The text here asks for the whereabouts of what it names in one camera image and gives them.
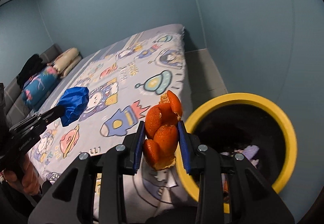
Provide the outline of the left hand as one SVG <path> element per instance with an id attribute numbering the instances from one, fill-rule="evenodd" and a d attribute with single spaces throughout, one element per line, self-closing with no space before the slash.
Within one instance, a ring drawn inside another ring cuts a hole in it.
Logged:
<path id="1" fill-rule="evenodd" d="M 15 172 L 7 169 L 3 171 L 4 179 L 17 191 L 24 191 L 28 195 L 37 195 L 39 193 L 39 180 L 27 154 L 20 160 L 19 167 L 23 172 L 22 180 L 19 181 Z"/>

